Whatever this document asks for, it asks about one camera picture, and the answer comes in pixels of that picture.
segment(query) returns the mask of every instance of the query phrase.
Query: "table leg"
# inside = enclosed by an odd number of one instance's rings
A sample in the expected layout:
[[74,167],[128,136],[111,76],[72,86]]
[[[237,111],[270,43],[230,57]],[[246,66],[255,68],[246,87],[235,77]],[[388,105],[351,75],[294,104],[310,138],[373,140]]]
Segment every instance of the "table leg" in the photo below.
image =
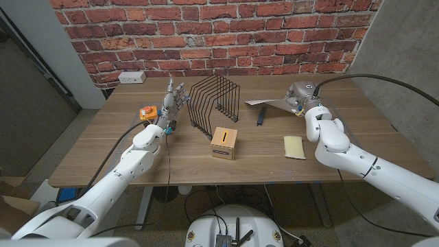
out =
[[318,183],[309,184],[309,188],[313,194],[314,202],[317,206],[318,213],[322,219],[322,224],[325,227],[331,227],[332,222],[329,217],[327,202],[324,200],[323,191]]
[[[136,224],[143,224],[146,221],[148,206],[150,205],[150,199],[152,195],[153,187],[144,187],[142,200],[140,201],[139,212],[137,213]],[[144,226],[135,226],[136,230],[140,231]]]

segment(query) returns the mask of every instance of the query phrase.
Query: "wooden table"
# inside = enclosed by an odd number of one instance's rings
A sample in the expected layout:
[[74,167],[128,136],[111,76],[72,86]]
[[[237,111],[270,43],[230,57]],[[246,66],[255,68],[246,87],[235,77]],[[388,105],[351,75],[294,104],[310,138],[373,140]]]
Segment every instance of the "wooden table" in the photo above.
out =
[[[249,99],[282,98],[292,82],[309,80],[319,83],[334,75],[270,75],[228,76],[241,87],[239,121],[213,111],[212,128],[222,126],[238,130],[237,153],[234,161],[213,158],[210,141],[191,126],[185,106],[177,118],[177,130],[168,136],[171,153],[171,185],[229,185],[262,183],[339,182],[337,170],[317,162],[314,157],[317,143],[306,139],[305,119],[268,106],[262,126],[256,126],[261,105],[249,106]],[[174,78],[175,84],[191,85],[202,78]],[[169,78],[148,78],[143,84],[119,85],[96,117],[82,133],[64,160],[49,179],[54,187],[83,187],[91,179],[108,151],[120,135],[134,122],[140,106],[159,104]],[[425,178],[433,178],[434,171],[416,153],[390,122],[373,106],[349,79],[322,87],[322,101],[348,127],[346,132],[353,143],[358,142],[368,152]],[[143,127],[133,130],[122,150]],[[303,137],[306,160],[286,158],[283,136]],[[108,160],[99,180],[108,167],[115,165],[118,156]],[[152,168],[139,176],[132,186],[161,186],[167,184],[168,159],[165,144],[155,158]],[[349,181],[360,177],[343,173]]]

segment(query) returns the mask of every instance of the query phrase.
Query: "gray wall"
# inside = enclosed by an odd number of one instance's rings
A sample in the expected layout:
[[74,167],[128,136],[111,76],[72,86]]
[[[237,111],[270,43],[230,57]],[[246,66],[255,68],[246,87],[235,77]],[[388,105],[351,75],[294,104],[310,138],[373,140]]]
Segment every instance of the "gray wall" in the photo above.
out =
[[[439,1],[385,0],[348,70],[383,75],[439,99]],[[439,175],[439,108],[408,89],[354,79]]]
[[104,95],[91,81],[49,1],[0,0],[0,6],[76,101],[83,108],[101,108]]

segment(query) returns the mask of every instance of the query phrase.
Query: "red brick wall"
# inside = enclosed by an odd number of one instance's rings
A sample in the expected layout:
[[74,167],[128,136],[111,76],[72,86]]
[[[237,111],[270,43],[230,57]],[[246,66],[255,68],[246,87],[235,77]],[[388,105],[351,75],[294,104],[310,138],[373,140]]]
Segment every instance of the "red brick wall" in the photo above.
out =
[[382,0],[49,0],[96,87],[147,76],[345,72]]

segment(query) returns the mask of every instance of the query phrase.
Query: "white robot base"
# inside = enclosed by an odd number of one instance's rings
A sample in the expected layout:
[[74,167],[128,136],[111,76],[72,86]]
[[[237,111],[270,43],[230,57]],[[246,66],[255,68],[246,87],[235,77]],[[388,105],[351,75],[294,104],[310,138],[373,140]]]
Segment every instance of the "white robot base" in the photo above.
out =
[[189,227],[186,247],[283,247],[279,227],[262,212],[239,204],[226,204],[214,209],[216,215],[227,224],[227,233],[224,222],[215,217],[211,209],[203,214],[205,217],[200,216]]

